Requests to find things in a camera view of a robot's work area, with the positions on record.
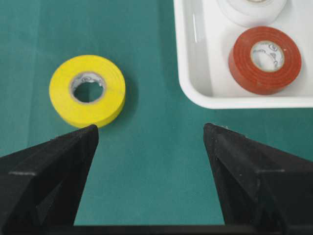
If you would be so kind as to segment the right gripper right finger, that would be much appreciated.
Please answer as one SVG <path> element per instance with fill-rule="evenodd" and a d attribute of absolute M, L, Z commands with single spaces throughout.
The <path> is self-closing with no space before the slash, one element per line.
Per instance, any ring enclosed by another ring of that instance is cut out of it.
<path fill-rule="evenodd" d="M 208 154 L 225 224 L 267 232 L 313 230 L 313 164 L 207 123 Z"/>

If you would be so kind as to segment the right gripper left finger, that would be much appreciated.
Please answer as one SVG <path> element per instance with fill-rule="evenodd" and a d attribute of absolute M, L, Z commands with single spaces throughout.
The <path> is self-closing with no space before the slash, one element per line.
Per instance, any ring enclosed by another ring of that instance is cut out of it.
<path fill-rule="evenodd" d="M 1 232 L 73 225 L 98 140 L 90 125 L 1 157 Z"/>

